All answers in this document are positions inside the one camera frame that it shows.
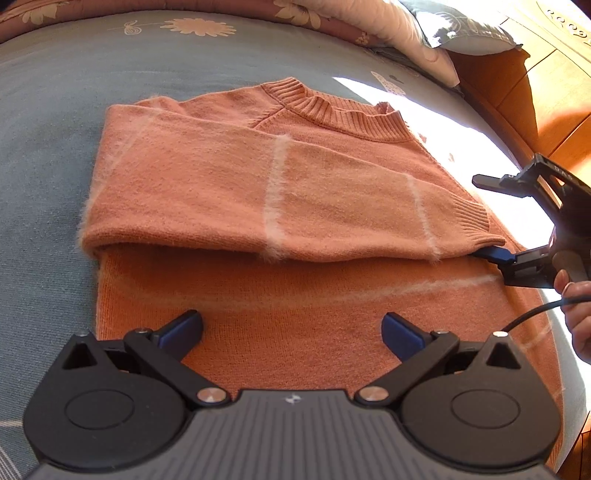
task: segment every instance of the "pillowcase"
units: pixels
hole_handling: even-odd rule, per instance
[[[488,55],[518,45],[501,27],[506,17],[480,0],[400,0],[417,19],[426,44],[466,55]]]
[[[448,87],[460,83],[446,50],[425,42],[417,19],[398,0],[295,0],[297,5],[338,18],[381,39]]]

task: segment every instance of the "logo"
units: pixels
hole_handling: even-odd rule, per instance
[[[284,398],[284,400],[290,405],[295,405],[296,403],[301,402],[301,397],[292,393],[289,397]]]

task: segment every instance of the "blue gripper pad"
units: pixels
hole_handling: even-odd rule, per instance
[[[401,362],[423,350],[433,338],[394,312],[382,320],[382,341]]]
[[[158,348],[181,361],[201,341],[203,320],[199,312],[188,310],[156,334]]]
[[[501,247],[484,247],[470,255],[476,258],[483,258],[497,265],[510,264],[517,260],[515,254]]]

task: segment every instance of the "ribbed cuff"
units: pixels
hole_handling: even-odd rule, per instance
[[[455,197],[453,209],[464,234],[473,242],[473,251],[492,245],[505,245],[504,237],[489,231],[491,224],[488,213],[482,205]]]

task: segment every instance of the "wooden headboard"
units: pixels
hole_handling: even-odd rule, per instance
[[[523,48],[450,52],[466,100],[520,165],[539,152],[591,184],[591,21],[561,11],[568,0],[497,1]]]

